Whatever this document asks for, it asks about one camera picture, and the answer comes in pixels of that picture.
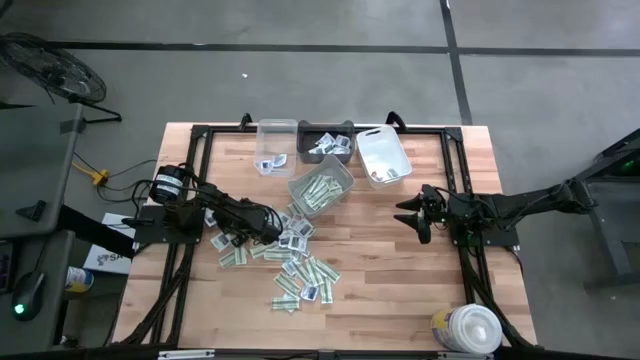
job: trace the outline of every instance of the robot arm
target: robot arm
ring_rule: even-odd
[[[239,201],[220,191],[215,185],[200,181],[182,164],[161,166],[152,184],[149,197],[164,207],[162,225],[187,232],[198,229],[203,222],[203,209],[213,210],[218,227],[225,234],[233,234],[231,243],[238,247],[249,238],[263,244],[278,240],[282,223],[272,208],[243,198]],[[186,199],[183,191],[193,191],[195,196]],[[153,223],[153,219],[136,219],[138,225]]]
[[[445,200],[442,193],[449,193]],[[396,204],[396,207],[415,211],[412,215],[394,218],[418,232],[423,244],[431,241],[431,224],[445,224],[467,232],[482,232],[498,228],[511,230],[527,215],[557,210],[564,213],[586,214],[596,206],[586,184],[570,179],[547,189],[516,195],[454,194],[448,190],[422,185],[415,198]]]

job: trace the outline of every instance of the plastic container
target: plastic container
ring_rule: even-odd
[[[311,179],[318,174],[329,175],[336,179],[340,186],[342,186],[343,191],[342,194],[340,194],[333,201],[329,202],[327,205],[321,207],[318,210],[313,210],[302,199],[302,191],[305,189]],[[353,179],[353,176],[351,176],[347,168],[342,165],[340,160],[338,160],[335,155],[329,154],[326,155],[324,160],[322,160],[322,162],[318,166],[313,168],[313,170],[295,180],[289,181],[287,186],[289,188],[289,194],[291,194],[291,197],[293,197],[293,200],[295,201],[298,208],[302,210],[306,217],[308,217],[309,219],[313,219],[314,217],[327,211],[331,206],[333,206],[333,204],[339,202],[340,200],[342,200],[342,198],[347,196],[349,191],[351,191],[354,182],[355,180]]]
[[[254,166],[261,175],[291,177],[296,172],[296,140],[298,122],[292,119],[262,119],[258,122]],[[264,161],[286,155],[286,162],[279,167],[263,167]]]
[[[64,290],[69,292],[84,293],[93,285],[93,274],[85,269],[69,266]]]
[[[490,354],[502,342],[496,315],[476,304],[438,311],[431,318],[431,331],[443,346],[472,354]]]
[[[374,189],[397,184],[413,171],[400,138],[391,126],[363,131],[356,140],[358,156]],[[374,178],[378,174],[382,180]]]
[[[356,142],[353,139],[354,127],[353,122],[347,120],[342,124],[319,124],[314,125],[306,120],[298,123],[298,156],[305,164],[319,164],[327,156],[325,154],[309,154],[309,150],[316,147],[318,141],[325,133],[331,134],[334,138],[338,135],[346,136],[351,139],[351,151],[348,154],[331,154],[346,164],[351,160],[351,156],[355,152]]]

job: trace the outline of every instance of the white label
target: white label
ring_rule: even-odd
[[[176,186],[182,186],[182,181],[174,178],[173,176],[168,176],[168,175],[159,174],[158,176],[156,176],[156,181],[164,181],[164,182],[172,183],[173,185],[176,185]]]
[[[178,188],[174,188],[173,186],[167,186],[167,185],[158,185],[158,189],[168,191],[170,193],[173,193],[174,195],[178,195],[178,193],[180,192]]]

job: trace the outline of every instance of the clear plastic bin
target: clear plastic bin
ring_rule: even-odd
[[[296,172],[298,122],[262,119],[258,122],[254,166],[261,175],[291,177]]]

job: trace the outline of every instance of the black plastic bin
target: black plastic bin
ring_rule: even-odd
[[[338,135],[346,136],[351,139],[351,148],[348,154],[334,154],[341,163],[346,164],[351,160],[351,156],[355,151],[356,143],[353,139],[353,122],[347,120],[342,124],[322,124],[314,125],[306,120],[298,122],[298,156],[305,164],[319,164],[324,160],[325,154],[309,154],[309,150],[316,147],[316,141],[320,140],[325,133],[331,134],[334,138]]]

